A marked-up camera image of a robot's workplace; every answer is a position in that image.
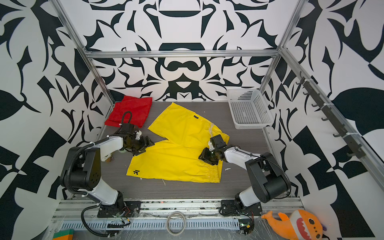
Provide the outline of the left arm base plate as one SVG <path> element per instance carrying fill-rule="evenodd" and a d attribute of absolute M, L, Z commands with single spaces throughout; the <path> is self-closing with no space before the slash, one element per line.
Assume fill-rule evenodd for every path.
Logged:
<path fill-rule="evenodd" d="M 124 201 L 121 207 L 117 205 L 101 205 L 98 218 L 112 218 L 119 215 L 122 218 L 130 218 L 138 215 L 141 209 L 141 201 Z"/>

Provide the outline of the yellow shorts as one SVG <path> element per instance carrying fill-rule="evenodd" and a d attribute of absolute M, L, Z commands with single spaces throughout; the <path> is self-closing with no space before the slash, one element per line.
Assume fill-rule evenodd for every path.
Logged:
<path fill-rule="evenodd" d="M 134 156 L 127 176 L 195 183 L 221 181 L 223 162 L 210 165 L 199 160 L 210 138 L 221 135 L 226 143 L 230 140 L 215 124 L 172 103 L 148 129 L 164 140 Z"/>

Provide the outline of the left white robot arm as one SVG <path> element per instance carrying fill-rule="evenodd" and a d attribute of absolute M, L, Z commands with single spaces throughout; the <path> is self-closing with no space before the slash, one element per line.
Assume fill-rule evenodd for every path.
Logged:
<path fill-rule="evenodd" d="M 102 207 L 121 212 L 125 207 L 123 195 L 102 179 L 101 162 L 116 151 L 125 150 L 138 156 L 154 145 L 149 137 L 142 135 L 137 126 L 123 123 L 115 133 L 102 140 L 70 148 L 60 184 L 74 195 L 88 197 Z"/>

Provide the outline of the red shorts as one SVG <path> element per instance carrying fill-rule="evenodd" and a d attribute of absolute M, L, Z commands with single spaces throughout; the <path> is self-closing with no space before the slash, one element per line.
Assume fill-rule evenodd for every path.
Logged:
<path fill-rule="evenodd" d="M 123 100 L 115 104 L 115 107 L 112 113 L 109 115 L 108 119 L 105 121 L 106 126 L 119 127 L 124 113 L 124 123 L 131 123 L 139 128 L 142 128 L 149 116 L 149 112 L 152 106 L 152 98 L 135 98 L 131 96 L 124 96 Z"/>

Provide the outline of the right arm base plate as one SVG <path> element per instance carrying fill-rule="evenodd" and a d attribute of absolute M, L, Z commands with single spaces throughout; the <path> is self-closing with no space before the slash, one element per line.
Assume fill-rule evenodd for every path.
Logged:
<path fill-rule="evenodd" d="M 261 203 L 245 207 L 239 199 L 221 200 L 221 207 L 219 208 L 219 214 L 222 216 L 246 215 L 259 217 L 262 211 Z"/>

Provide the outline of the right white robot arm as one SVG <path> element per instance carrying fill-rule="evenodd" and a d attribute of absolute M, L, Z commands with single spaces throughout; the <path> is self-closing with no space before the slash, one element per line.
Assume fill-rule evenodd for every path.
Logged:
<path fill-rule="evenodd" d="M 273 199 L 283 199 L 283 194 L 291 194 L 291 182 L 271 153 L 255 154 L 238 146 L 227 145 L 221 135 L 209 140 L 199 160 L 216 166 L 226 162 L 245 169 L 251 186 L 236 195 L 236 203 L 241 209 Z"/>

